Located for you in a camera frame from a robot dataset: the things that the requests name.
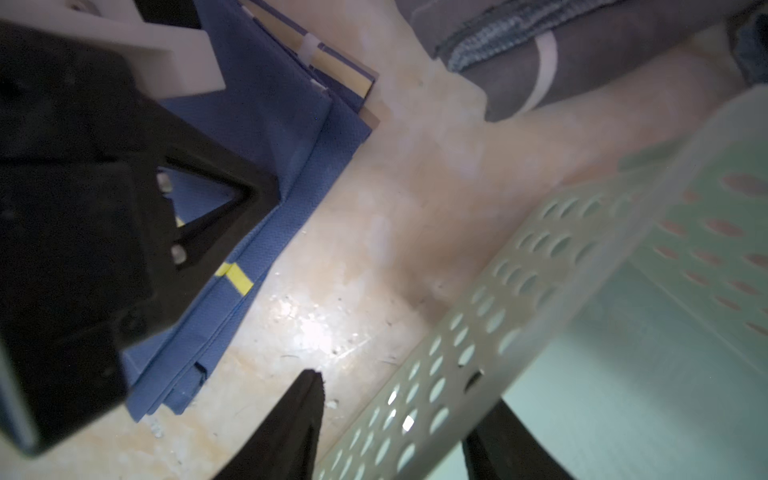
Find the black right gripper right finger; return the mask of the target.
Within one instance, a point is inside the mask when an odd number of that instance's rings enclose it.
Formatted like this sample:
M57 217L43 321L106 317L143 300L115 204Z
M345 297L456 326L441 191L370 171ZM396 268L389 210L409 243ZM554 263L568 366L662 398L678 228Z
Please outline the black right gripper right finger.
M462 441L462 451L470 480L572 479L503 400Z

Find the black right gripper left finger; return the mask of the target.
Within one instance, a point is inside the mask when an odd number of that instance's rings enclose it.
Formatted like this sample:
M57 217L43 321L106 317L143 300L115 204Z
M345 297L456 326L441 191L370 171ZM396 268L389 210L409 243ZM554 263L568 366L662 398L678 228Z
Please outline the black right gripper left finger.
M303 370L215 479L311 479L324 402L321 373Z

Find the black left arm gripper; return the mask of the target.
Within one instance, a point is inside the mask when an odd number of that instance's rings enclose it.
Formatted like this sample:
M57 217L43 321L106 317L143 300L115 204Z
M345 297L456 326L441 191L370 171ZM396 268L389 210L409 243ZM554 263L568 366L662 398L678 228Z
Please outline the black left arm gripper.
M40 454L122 403L278 204L277 179L136 87L118 54L1 25L1 430Z

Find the green perforated plastic basket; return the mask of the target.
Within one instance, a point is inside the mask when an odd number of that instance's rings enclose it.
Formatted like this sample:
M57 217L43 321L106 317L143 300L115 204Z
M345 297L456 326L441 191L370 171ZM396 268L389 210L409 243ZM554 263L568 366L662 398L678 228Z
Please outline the green perforated plastic basket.
M503 400L572 479L767 475L767 90L548 196L315 468L469 479Z

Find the blue pillowcase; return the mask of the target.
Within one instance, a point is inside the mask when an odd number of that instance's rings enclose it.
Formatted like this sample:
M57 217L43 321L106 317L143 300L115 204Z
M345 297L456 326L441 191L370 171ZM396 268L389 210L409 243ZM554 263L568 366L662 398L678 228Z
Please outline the blue pillowcase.
M225 88L164 107L279 183L278 205L228 255L180 321L125 351L134 420L181 414L212 375L274 261L370 135L363 101L313 71L240 1L200 1Z

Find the plain grey pillowcase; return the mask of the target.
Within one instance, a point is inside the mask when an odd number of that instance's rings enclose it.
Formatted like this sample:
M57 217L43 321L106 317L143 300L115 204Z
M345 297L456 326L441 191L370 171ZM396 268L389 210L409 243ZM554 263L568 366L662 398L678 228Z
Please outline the plain grey pillowcase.
M499 122L599 88L755 1L399 1L433 59Z

